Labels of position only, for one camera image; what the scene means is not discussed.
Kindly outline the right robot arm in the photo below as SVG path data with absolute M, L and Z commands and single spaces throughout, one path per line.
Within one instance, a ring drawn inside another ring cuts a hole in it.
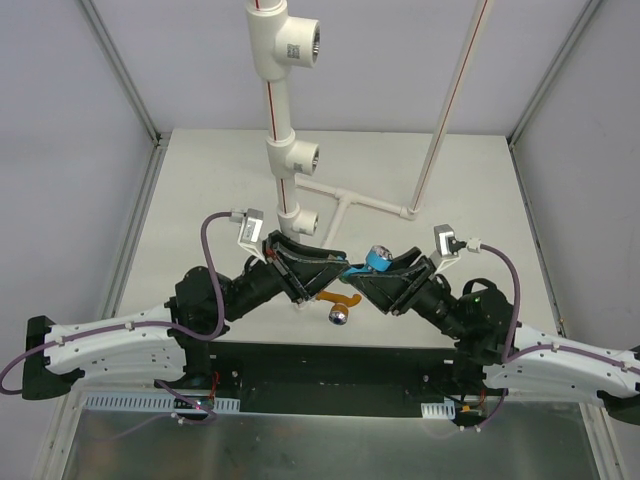
M 468 281 L 461 296 L 454 297 L 442 272 L 464 246 L 457 242 L 429 257 L 414 248 L 397 258 L 374 246 L 366 262 L 348 270 L 344 280 L 381 312 L 399 316 L 413 311 L 453 339 L 450 382 L 461 394 L 485 386 L 558 395 L 638 424 L 639 351 L 594 347 L 522 323 L 517 276 L 512 301 L 485 278 Z

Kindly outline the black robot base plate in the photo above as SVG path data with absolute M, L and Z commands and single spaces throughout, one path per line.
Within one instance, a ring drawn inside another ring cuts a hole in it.
M 237 399 L 243 413 L 416 418 L 445 396 L 498 396 L 450 348 L 215 342 L 174 390 Z

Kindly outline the blue water faucet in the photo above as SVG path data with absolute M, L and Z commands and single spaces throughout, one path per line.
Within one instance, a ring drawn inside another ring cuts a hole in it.
M 347 279 L 360 273 L 374 273 L 385 272 L 389 269 L 393 261 L 393 254 L 389 249 L 382 245 L 373 245 L 367 255 L 363 264 L 351 265 L 340 277 L 343 283 L 347 282 Z

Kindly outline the white PVC pipe stand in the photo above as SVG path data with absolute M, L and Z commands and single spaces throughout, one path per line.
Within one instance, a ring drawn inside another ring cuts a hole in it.
M 400 116 L 408 103 L 408 65 L 438 48 L 426 38 L 435 19 L 418 2 L 403 22 L 403 1 L 339 1 L 327 25 L 293 16 L 286 1 L 249 1 L 245 6 L 254 67 L 263 84 L 268 127 L 267 158 L 277 188 L 277 215 L 293 239 L 312 236 L 318 216 L 303 209 L 296 191 L 312 176 L 320 148 L 301 140 L 291 115 L 288 78 L 294 68 L 316 66 L 321 38 L 342 64 L 325 77 L 318 99 L 301 117 L 305 129 L 372 131 Z

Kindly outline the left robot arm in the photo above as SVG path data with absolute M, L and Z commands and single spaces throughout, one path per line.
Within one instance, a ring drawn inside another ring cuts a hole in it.
M 279 294 L 294 304 L 309 301 L 348 268 L 345 252 L 305 246 L 279 232 L 267 236 L 262 253 L 234 279 L 194 267 L 168 301 L 146 311 L 71 325 L 44 315 L 29 319 L 21 397 L 61 397 L 77 382 L 180 380 L 202 388 L 211 377 L 209 344 L 230 323 Z

